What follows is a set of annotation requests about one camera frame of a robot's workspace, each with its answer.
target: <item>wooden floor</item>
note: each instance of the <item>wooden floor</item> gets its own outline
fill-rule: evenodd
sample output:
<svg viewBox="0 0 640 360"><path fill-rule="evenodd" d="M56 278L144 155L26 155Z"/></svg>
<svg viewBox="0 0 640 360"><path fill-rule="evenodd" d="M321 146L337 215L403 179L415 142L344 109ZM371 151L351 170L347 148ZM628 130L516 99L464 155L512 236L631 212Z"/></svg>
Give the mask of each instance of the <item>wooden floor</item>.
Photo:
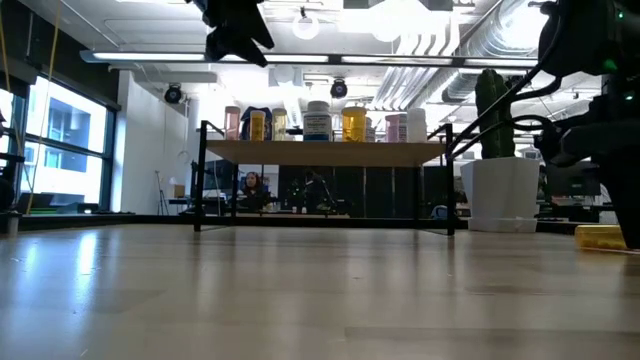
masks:
<svg viewBox="0 0 640 360"><path fill-rule="evenodd" d="M640 257L570 237L123 226L0 240L0 359L640 359Z"/></svg>

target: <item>bottle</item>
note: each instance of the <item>bottle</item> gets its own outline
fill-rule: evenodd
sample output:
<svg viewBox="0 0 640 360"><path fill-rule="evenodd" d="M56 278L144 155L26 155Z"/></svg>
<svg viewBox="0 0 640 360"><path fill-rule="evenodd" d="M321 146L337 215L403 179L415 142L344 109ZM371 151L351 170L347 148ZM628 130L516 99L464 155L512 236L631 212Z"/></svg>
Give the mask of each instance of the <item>bottle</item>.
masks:
<svg viewBox="0 0 640 360"><path fill-rule="evenodd" d="M240 139L240 108L227 106L224 108L224 130L226 140Z"/></svg>
<svg viewBox="0 0 640 360"><path fill-rule="evenodd" d="M387 115L384 117L384 119L387 122L387 142L398 142L400 137L400 115Z"/></svg>
<svg viewBox="0 0 640 360"><path fill-rule="evenodd" d="M250 138L251 141L264 141L264 126L266 114L261 110L251 112Z"/></svg>
<svg viewBox="0 0 640 360"><path fill-rule="evenodd" d="M310 101L303 116L304 141L331 141L333 127L329 104L324 101Z"/></svg>
<svg viewBox="0 0 640 360"><path fill-rule="evenodd" d="M373 128L373 121L367 118L367 142L376 142L376 129Z"/></svg>
<svg viewBox="0 0 640 360"><path fill-rule="evenodd" d="M407 113L407 142L427 142L427 116L422 108Z"/></svg>
<svg viewBox="0 0 640 360"><path fill-rule="evenodd" d="M273 131L274 141L285 141L287 136L287 110L273 109Z"/></svg>
<svg viewBox="0 0 640 360"><path fill-rule="evenodd" d="M342 141L365 142L367 140L367 109L348 107L342 110Z"/></svg>

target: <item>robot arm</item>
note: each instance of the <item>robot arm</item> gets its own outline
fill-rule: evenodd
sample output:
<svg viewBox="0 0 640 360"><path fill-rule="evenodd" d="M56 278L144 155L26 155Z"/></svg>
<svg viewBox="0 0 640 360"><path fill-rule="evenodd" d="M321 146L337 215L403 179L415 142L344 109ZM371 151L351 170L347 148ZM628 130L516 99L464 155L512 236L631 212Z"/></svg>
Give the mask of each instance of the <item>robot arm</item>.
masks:
<svg viewBox="0 0 640 360"><path fill-rule="evenodd" d="M255 40L267 49L275 45L258 10L263 0L185 1L193 2L202 12L202 21L215 28L206 41L205 54L209 60L218 61L232 54L267 66L267 60L254 43Z"/></svg>
<svg viewBox="0 0 640 360"><path fill-rule="evenodd" d="M602 75L605 86L585 114L554 123L544 119L535 146L545 162L557 166L589 157L598 164L600 181L609 191L627 247L640 249L636 218L640 208L640 2L557 0L546 2L541 10L549 21L540 36L540 59L532 73L543 70L561 79L582 71ZM490 110L526 98L526 94L516 96L521 89L514 86ZM549 87L539 95L555 90ZM463 134L471 133L483 116ZM456 139L449 151L453 153L459 143Z"/></svg>

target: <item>shelf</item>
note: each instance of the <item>shelf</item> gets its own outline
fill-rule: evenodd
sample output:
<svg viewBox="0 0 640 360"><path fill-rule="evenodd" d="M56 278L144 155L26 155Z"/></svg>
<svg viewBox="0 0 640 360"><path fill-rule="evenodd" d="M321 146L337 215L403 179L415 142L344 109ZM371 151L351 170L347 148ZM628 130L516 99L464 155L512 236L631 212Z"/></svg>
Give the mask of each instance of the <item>shelf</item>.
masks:
<svg viewBox="0 0 640 360"><path fill-rule="evenodd" d="M207 149L235 164L419 167L444 154L445 145L208 140Z"/></svg>

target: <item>white pot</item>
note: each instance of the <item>white pot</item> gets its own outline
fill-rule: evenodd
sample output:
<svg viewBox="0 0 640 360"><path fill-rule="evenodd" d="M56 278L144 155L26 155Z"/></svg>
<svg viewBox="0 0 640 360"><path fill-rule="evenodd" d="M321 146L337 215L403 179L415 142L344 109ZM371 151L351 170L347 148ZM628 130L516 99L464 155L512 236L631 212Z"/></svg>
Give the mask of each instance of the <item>white pot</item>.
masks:
<svg viewBox="0 0 640 360"><path fill-rule="evenodd" d="M536 231L540 162L524 158L477 160L460 168L471 206L469 230Z"/></svg>

